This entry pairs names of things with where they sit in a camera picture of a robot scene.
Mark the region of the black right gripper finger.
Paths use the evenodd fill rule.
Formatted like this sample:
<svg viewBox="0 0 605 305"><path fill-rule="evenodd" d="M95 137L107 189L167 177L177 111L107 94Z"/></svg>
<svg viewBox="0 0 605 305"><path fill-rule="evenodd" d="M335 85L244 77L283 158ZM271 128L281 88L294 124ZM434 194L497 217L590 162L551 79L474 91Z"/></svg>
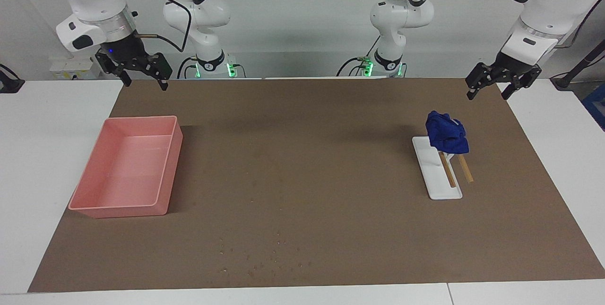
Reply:
<svg viewBox="0 0 605 305"><path fill-rule="evenodd" d="M145 62L144 74L155 79L161 90L167 90L169 87L168 80L172 75L172 68L165 56L157 52L153 55L147 55Z"/></svg>
<svg viewBox="0 0 605 305"><path fill-rule="evenodd" d="M96 59L104 73L119 77L125 87L130 87L132 80L130 79L129 74L125 71L123 64L115 64L112 59L110 59L110 57L103 52L97 52Z"/></svg>

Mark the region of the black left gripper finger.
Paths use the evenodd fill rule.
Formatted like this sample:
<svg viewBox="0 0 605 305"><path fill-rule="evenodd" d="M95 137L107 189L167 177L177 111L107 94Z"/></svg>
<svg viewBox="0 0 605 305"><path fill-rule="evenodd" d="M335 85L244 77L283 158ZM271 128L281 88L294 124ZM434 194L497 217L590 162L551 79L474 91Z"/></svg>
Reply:
<svg viewBox="0 0 605 305"><path fill-rule="evenodd" d="M490 87L496 80L491 77L492 68L484 63L477 63L466 77L467 98L473 100L480 89Z"/></svg>
<svg viewBox="0 0 605 305"><path fill-rule="evenodd" d="M510 78L510 83L501 93L501 97L504 100L508 100L508 98L514 94L514 92L517 92L520 89L527 89L531 87L541 73L542 69L531 69L521 76L512 75Z"/></svg>

